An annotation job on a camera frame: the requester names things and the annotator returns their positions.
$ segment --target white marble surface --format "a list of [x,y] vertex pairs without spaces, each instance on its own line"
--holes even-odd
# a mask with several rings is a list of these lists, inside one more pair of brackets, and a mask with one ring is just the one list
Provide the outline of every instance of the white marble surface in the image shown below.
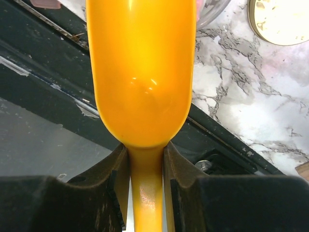
[[[84,0],[60,0],[85,20]],[[288,175],[309,161],[309,42],[257,38],[247,1],[197,33],[193,103]]]

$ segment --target marble countertop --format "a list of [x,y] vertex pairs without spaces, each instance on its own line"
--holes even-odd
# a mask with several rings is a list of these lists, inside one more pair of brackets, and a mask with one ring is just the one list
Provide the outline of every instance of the marble countertop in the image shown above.
[[[59,0],[85,20],[84,0]],[[309,42],[254,35],[247,0],[197,32],[192,102],[287,175],[309,161]]]

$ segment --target glass bowl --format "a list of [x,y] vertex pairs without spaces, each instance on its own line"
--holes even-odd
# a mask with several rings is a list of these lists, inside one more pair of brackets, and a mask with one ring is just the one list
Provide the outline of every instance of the glass bowl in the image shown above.
[[206,0],[205,6],[199,15],[197,30],[202,29],[213,21],[229,4],[231,0]]

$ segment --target yellow handle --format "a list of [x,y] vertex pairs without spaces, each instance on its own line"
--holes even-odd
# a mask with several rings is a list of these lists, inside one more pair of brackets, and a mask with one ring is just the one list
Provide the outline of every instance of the yellow handle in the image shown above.
[[129,149],[135,232],[162,228],[162,151],[189,112],[196,0],[86,0],[95,98]]

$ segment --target gray floor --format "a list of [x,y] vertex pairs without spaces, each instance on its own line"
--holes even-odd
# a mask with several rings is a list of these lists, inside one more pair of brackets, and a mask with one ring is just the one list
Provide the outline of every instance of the gray floor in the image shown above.
[[[0,98],[0,176],[48,174],[66,182],[110,152]],[[126,231],[134,231],[131,191]]]

